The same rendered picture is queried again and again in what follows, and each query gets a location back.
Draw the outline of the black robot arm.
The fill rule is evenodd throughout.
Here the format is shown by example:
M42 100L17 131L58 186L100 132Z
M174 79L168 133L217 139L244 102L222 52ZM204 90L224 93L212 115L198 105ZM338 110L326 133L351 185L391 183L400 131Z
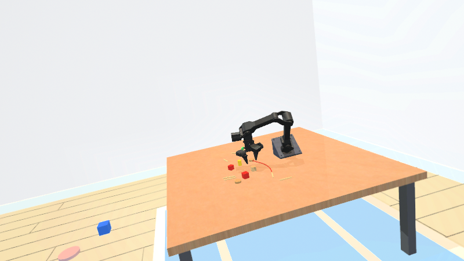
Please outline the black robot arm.
M283 120L278 118L279 115L282 115ZM291 153L291 150L294 149L292 140L290 138L290 131L291 131L291 126L293 125L293 118L292 118L291 112L288 112L288 111L280 111L278 113L273 112L270 115L263 117L261 119L258 119L256 121L244 122L239 127L239 132L231 133L232 142L240 141L242 138L244 138L244 140L251 140L252 133L254 133L256 129L261 128L273 122L277 122L284 126L283 136L280 136L281 137L280 140L282 144L281 146L282 153L283 154ZM261 148L262 148L262 144L260 142L258 144L255 144L254 142L252 142L252 144L248 145L248 151L249 152L252 151L255 154L260 152Z

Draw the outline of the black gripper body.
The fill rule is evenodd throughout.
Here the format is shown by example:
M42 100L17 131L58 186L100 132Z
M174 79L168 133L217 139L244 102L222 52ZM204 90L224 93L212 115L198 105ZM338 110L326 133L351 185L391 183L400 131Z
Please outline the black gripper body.
M239 157L245 156L246 153L249 152L249 151L248 151L248 145L249 145L249 144L252 144L252 142L254 142L253 139L251 139L251 140L244 140L243 143L244 143L244 145L245 145L245 147L244 147L245 150L238 150L238 151L236 151L236 155L239 156Z

